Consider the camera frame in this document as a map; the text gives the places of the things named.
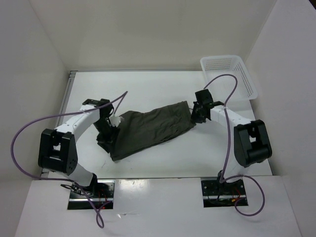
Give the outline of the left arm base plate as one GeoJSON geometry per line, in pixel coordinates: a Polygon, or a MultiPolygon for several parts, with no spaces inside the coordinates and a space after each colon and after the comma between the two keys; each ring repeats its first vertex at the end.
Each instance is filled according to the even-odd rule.
{"type": "MultiPolygon", "coordinates": [[[[114,180],[99,181],[100,188],[94,193],[85,191],[91,202],[97,209],[113,209],[114,206],[114,180]]],[[[61,185],[70,190],[68,210],[88,210],[93,209],[83,192],[76,185],[61,185]]]]}

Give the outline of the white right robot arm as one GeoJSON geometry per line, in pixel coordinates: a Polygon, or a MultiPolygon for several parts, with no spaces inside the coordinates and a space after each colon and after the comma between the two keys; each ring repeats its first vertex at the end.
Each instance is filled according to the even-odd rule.
{"type": "Polygon", "coordinates": [[[208,89],[195,93],[191,120],[203,133],[227,134],[224,165],[216,178],[218,195],[237,189],[238,182],[248,175],[250,167],[272,156],[272,148],[265,123],[245,118],[227,107],[226,102],[214,101],[208,89]]]}

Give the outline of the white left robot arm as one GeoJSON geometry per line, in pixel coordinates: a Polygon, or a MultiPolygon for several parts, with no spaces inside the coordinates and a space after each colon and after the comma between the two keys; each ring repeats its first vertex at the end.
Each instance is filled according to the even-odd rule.
{"type": "Polygon", "coordinates": [[[76,142],[93,125],[98,131],[97,144],[107,153],[114,150],[122,119],[114,116],[113,105],[106,106],[109,102],[85,100],[78,115],[55,129],[45,129],[40,137],[38,165],[78,183],[89,198],[104,185],[98,184],[97,176],[79,164],[76,142]]]}

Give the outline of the olive green shorts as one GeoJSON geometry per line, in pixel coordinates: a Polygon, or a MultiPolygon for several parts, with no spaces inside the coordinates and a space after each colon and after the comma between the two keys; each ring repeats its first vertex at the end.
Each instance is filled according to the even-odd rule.
{"type": "MultiPolygon", "coordinates": [[[[127,111],[120,115],[124,121],[119,128],[112,161],[118,161],[144,149],[172,140],[189,130],[196,123],[191,121],[187,101],[167,105],[146,113],[127,111]]],[[[102,112],[99,120],[109,120],[102,112]]]]}

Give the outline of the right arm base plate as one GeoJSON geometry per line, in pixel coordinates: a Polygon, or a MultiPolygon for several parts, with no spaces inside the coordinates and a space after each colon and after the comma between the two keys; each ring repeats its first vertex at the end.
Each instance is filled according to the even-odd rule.
{"type": "Polygon", "coordinates": [[[248,206],[242,180],[220,184],[215,178],[201,179],[201,190],[204,208],[248,206]]]}

